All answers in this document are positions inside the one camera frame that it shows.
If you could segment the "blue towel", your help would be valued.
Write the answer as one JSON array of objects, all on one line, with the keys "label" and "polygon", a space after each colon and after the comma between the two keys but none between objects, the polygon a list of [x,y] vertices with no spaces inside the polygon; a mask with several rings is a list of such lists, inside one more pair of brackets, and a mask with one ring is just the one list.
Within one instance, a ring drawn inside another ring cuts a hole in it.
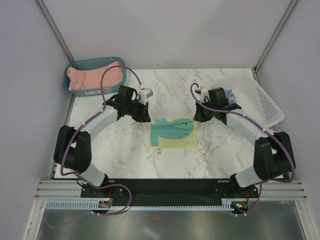
[{"label": "blue towel", "polygon": [[236,103],[236,97],[233,93],[233,91],[231,89],[225,89],[224,90],[225,92],[225,96],[228,100],[228,104],[231,105],[231,104],[235,104]]}]

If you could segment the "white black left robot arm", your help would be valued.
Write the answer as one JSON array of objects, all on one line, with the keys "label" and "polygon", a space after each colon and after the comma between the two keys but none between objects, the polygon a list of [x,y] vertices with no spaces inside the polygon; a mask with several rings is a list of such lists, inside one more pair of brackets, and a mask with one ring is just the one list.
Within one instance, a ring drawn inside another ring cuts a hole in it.
[{"label": "white black left robot arm", "polygon": [[124,116],[138,123],[149,123],[148,99],[153,91],[146,87],[136,90],[121,85],[118,92],[106,99],[101,108],[89,119],[75,125],[63,125],[58,132],[53,160],[60,165],[62,176],[75,175],[92,186],[98,197],[105,197],[110,190],[108,176],[92,162],[92,140],[106,127]]}]

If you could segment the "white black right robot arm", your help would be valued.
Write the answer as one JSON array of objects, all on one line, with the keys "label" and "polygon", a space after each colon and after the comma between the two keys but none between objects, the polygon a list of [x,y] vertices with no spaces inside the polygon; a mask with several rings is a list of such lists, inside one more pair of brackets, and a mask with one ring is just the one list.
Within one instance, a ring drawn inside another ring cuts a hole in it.
[{"label": "white black right robot arm", "polygon": [[234,129],[253,145],[252,166],[233,174],[229,193],[241,197],[251,185],[267,181],[290,183],[296,176],[296,164],[290,136],[262,127],[236,102],[230,102],[222,87],[207,90],[197,83],[190,86],[195,100],[194,121],[205,123],[212,119]]}]

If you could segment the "yellow green towel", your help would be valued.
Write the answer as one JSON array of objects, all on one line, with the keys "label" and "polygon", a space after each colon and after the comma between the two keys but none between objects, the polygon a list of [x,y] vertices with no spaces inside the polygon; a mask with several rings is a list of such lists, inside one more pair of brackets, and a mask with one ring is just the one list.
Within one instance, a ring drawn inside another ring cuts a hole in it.
[{"label": "yellow green towel", "polygon": [[149,124],[151,149],[194,149],[197,144],[197,122],[191,116],[159,118]]}]

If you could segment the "pink towel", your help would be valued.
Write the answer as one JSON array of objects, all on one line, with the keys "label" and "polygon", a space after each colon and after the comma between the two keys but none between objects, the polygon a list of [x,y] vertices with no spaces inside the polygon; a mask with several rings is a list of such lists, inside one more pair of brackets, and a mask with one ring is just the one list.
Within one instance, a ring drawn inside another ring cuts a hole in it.
[{"label": "pink towel", "polygon": [[[101,87],[101,77],[105,70],[119,65],[120,62],[116,61],[109,65],[92,70],[77,70],[70,66],[66,72],[70,79],[68,89],[71,91],[99,89]],[[102,86],[104,88],[116,86],[122,81],[123,76],[122,68],[114,67],[104,75]]]}]

